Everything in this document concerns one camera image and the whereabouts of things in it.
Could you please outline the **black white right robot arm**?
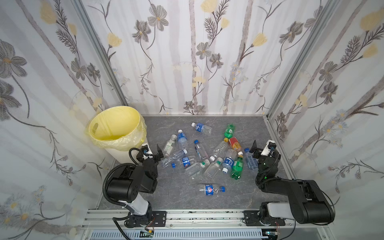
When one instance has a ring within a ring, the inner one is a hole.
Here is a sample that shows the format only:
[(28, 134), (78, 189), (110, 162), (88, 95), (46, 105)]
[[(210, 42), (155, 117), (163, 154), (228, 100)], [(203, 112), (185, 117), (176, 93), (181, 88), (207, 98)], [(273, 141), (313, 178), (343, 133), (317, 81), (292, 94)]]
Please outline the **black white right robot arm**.
[(261, 149), (254, 142), (244, 149), (246, 162), (257, 164), (256, 186), (263, 193), (286, 196), (287, 202), (263, 202), (256, 213), (261, 224), (279, 225), (282, 220), (299, 224), (328, 225), (336, 216), (334, 204), (313, 180), (283, 179), (277, 177), (281, 154), (274, 141)]

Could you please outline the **clear bottle blue label white cap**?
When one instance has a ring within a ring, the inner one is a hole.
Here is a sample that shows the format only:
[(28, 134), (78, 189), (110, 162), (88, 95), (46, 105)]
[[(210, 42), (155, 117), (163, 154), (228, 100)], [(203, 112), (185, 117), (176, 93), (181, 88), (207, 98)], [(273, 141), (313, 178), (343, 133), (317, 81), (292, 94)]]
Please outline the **clear bottle blue label white cap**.
[(191, 126), (198, 132), (210, 136), (212, 133), (212, 128), (204, 125), (202, 123), (192, 123)]
[(237, 158), (237, 152), (234, 149), (228, 149), (222, 163), (222, 172), (228, 174), (231, 172), (232, 167)]

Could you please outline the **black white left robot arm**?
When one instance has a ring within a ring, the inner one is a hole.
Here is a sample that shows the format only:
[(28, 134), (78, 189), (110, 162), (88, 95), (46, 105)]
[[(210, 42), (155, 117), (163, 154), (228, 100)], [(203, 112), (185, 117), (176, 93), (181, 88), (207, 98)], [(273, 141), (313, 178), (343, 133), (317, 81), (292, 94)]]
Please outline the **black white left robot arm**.
[(134, 227), (164, 227), (166, 211), (153, 211), (149, 201), (142, 193), (155, 192), (158, 181), (158, 164), (164, 158), (160, 147), (152, 153), (147, 145), (131, 148), (128, 155), (131, 163), (123, 163), (106, 175), (102, 192), (104, 198), (111, 204), (121, 206), (129, 212), (125, 217), (113, 217), (112, 220), (119, 230), (119, 222), (123, 221), (126, 228)]

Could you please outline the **clear bottle Pepsi label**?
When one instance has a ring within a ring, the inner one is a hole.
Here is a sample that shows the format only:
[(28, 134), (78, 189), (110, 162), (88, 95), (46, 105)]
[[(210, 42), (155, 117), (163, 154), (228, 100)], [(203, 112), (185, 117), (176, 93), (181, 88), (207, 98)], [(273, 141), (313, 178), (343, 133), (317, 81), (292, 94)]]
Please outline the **clear bottle Pepsi label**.
[(226, 188), (217, 184), (199, 184), (198, 190), (204, 196), (215, 196), (226, 192)]

